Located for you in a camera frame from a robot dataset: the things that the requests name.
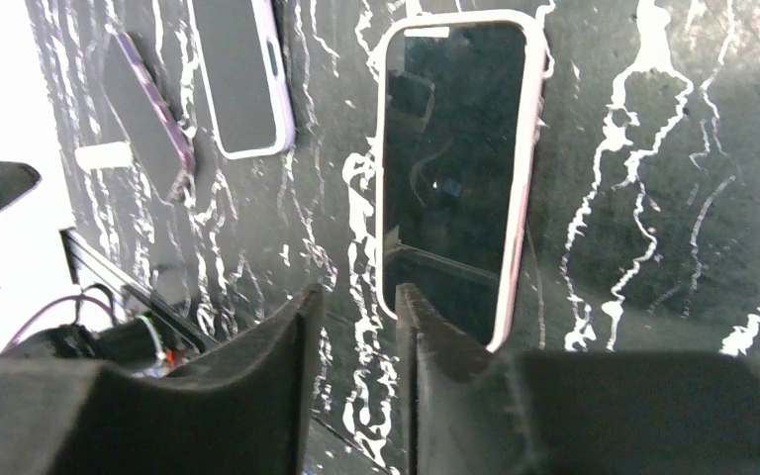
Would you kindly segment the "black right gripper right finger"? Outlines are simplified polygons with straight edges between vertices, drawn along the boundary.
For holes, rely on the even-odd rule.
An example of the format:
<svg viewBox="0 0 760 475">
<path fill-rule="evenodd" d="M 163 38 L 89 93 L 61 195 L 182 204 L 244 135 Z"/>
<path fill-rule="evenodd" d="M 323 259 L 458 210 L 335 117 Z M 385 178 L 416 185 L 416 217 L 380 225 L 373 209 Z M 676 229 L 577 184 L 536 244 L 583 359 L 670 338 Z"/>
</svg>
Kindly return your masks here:
<svg viewBox="0 0 760 475">
<path fill-rule="evenodd" d="M 760 376 L 709 352 L 492 353 L 396 290 L 411 474 L 760 474 Z"/>
</svg>

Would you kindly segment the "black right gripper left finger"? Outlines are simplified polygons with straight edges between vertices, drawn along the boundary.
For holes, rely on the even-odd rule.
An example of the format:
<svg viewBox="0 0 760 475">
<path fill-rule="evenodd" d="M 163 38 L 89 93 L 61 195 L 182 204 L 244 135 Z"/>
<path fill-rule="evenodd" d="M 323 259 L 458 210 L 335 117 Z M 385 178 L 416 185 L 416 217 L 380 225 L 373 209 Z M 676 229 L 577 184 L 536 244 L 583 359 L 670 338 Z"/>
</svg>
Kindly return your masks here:
<svg viewBox="0 0 760 475">
<path fill-rule="evenodd" d="M 0 474 L 299 474 L 304 468 L 324 292 L 174 368 L 147 325 L 66 325 L 0 353 Z"/>
</svg>

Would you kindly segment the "red-edged black phone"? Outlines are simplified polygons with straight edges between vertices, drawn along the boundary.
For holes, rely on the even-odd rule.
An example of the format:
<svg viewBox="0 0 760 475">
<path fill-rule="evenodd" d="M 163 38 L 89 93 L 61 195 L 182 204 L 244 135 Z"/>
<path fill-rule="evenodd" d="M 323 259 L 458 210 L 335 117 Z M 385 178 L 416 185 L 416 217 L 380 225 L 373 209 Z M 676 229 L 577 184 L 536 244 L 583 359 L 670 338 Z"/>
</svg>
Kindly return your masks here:
<svg viewBox="0 0 760 475">
<path fill-rule="evenodd" d="M 182 202 L 194 175 L 194 154 L 125 32 L 110 35 L 101 84 L 155 191 L 165 202 Z"/>
</svg>

